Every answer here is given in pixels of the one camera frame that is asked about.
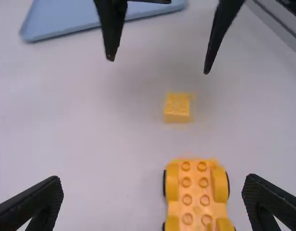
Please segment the lego stud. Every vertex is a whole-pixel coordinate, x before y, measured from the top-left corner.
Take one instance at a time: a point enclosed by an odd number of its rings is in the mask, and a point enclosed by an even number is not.
[[[204,162],[204,161],[200,161],[200,162],[197,164],[197,169],[198,169],[199,171],[201,171],[201,172],[206,171],[206,169],[207,169],[207,164],[206,164],[206,162]]]
[[[192,204],[192,196],[189,195],[189,194],[185,194],[183,197],[182,197],[182,201],[185,205],[190,205]]]
[[[201,217],[201,223],[204,226],[207,226],[208,224],[210,224],[212,222],[212,217],[208,214],[205,214]]]
[[[185,213],[182,217],[182,221],[186,225],[191,225],[193,223],[193,216],[190,213]]]
[[[189,171],[191,169],[191,165],[190,165],[190,162],[183,162],[182,165],[181,165],[181,168],[183,171]]]
[[[203,206],[208,206],[210,204],[210,199],[207,195],[203,195],[199,201]]]
[[[201,187],[201,188],[207,188],[207,186],[209,185],[209,183],[208,183],[208,179],[207,178],[205,178],[205,177],[203,177],[203,178],[201,178],[200,180],[199,180],[199,186]]]
[[[188,187],[191,186],[191,184],[192,184],[191,178],[189,178],[189,177],[184,177],[184,178],[182,179],[182,186],[183,186],[183,187],[188,188]]]

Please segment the white table surface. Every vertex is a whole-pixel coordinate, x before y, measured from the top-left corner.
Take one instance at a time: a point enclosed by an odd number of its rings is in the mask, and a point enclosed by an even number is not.
[[[21,42],[30,3],[0,1],[0,203],[58,175],[55,230],[160,231],[162,172],[182,155],[225,165],[237,230],[247,174],[296,196],[296,54],[247,7],[205,76],[216,2],[127,23],[114,63],[99,29]],[[168,91],[198,92],[195,123],[163,123]]]

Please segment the light blue tray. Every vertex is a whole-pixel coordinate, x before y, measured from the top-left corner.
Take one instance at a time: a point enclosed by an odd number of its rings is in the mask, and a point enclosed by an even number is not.
[[[171,4],[128,2],[126,20],[181,10],[186,0]],[[100,26],[93,0],[34,0],[20,29],[26,42],[34,42]]]

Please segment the small yellow lego brick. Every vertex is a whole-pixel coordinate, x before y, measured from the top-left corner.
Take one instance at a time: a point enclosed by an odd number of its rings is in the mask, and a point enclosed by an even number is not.
[[[194,120],[195,96],[190,93],[168,93],[164,107],[165,123],[189,123]]]
[[[228,175],[215,159],[175,159],[163,176],[164,231],[234,231],[227,217]]]

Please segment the toy car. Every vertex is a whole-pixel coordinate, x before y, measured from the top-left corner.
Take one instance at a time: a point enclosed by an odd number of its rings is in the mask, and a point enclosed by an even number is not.
[[[235,231],[227,217],[230,186],[214,159],[176,159],[163,174],[168,215],[163,231]]]

